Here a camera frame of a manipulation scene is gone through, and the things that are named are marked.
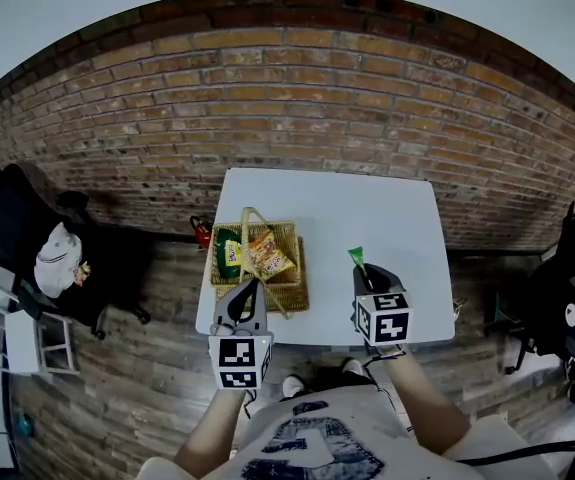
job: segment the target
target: wooden floor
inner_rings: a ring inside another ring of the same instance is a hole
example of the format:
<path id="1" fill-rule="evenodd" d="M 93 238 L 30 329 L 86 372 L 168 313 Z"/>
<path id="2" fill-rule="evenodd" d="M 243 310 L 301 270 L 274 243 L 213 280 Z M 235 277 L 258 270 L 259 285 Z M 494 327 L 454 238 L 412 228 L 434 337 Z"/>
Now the wooden floor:
<path id="1" fill-rule="evenodd" d="M 80 377 L 13 378 L 12 410 L 26 413 L 36 427 L 34 438 L 16 438 L 25 478 L 133 478 L 147 458 L 175 453 L 215 391 L 206 338 L 194 330 L 204 261 L 196 246 L 159 246 L 144 292 L 143 306 L 153 317 L 148 325 L 110 308 L 105 341 L 74 327 Z M 528 355 L 523 370 L 505 376 L 503 367 L 515 361 L 518 343 L 485 338 L 482 323 L 487 294 L 536 264 L 534 258 L 452 261 L 454 297 L 468 299 L 456 337 L 415 347 L 430 377 L 472 419 L 504 414 L 534 444 L 575 438 L 575 405 L 565 397 L 564 375 L 555 358 Z M 319 366 L 337 365 L 346 355 L 324 347 L 276 346 L 267 383 L 250 411 L 276 401 L 289 373 L 311 377 Z M 352 355 L 363 356 L 360 350 Z M 377 366 L 372 372 L 384 381 Z M 246 421 L 241 414 L 237 439 Z M 561 470 L 570 458 L 558 454 L 548 460 Z"/>

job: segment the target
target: white table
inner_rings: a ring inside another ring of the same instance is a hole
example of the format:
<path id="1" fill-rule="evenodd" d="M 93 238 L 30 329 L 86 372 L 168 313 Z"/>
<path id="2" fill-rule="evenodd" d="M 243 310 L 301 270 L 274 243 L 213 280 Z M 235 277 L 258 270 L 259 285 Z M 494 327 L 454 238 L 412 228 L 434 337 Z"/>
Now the white table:
<path id="1" fill-rule="evenodd" d="M 11 373 L 32 374 L 41 370 L 36 320 L 24 311 L 5 315 L 7 364 Z"/>
<path id="2" fill-rule="evenodd" d="M 414 322 L 409 342 L 454 336 L 449 268 L 430 183 L 376 176 L 276 169 L 230 169 L 215 222 L 240 222 L 253 206 L 267 220 L 293 220 L 305 244 L 310 308 L 290 320 L 268 315 L 277 343 L 360 345 L 350 321 L 354 264 L 348 249 L 362 246 L 365 262 L 400 277 Z M 215 290 L 207 258 L 196 330 L 209 334 Z"/>

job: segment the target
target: brick wall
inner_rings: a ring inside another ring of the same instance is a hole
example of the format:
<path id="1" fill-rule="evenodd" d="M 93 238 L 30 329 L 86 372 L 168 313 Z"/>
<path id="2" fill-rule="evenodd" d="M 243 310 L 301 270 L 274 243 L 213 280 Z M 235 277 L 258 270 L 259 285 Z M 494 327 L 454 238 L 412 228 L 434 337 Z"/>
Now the brick wall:
<path id="1" fill-rule="evenodd" d="M 425 179 L 448 247 L 545 248 L 575 199 L 575 85 L 407 2 L 167 0 L 0 80 L 11 162 L 165 232 L 213 215 L 232 166 Z"/>

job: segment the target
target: white sneaker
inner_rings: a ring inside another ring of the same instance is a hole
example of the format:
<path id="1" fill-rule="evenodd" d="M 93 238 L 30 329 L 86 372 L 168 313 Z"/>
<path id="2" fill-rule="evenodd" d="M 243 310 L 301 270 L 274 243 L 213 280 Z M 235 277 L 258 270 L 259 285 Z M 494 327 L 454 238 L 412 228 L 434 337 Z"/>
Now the white sneaker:
<path id="1" fill-rule="evenodd" d="M 350 358 L 345 361 L 345 364 L 343 364 L 342 372 L 352 372 L 356 375 L 362 375 L 363 377 L 366 376 L 365 372 L 363 371 L 363 365 L 360 364 L 358 359 L 354 358 Z"/>
<path id="2" fill-rule="evenodd" d="M 283 381 L 283 397 L 291 398 L 296 393 L 305 391 L 305 384 L 297 375 L 289 375 Z"/>

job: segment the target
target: red fire extinguisher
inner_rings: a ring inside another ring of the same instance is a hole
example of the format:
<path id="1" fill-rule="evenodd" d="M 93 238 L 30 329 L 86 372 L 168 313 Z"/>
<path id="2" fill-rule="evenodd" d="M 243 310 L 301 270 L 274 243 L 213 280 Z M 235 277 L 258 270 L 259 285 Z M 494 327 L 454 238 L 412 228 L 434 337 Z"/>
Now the red fire extinguisher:
<path id="1" fill-rule="evenodd" d="M 211 231 L 214 224 L 207 219 L 207 217 L 196 217 L 192 215 L 189 217 L 189 223 L 194 228 L 196 241 L 203 249 L 209 249 L 209 242 L 211 241 Z"/>

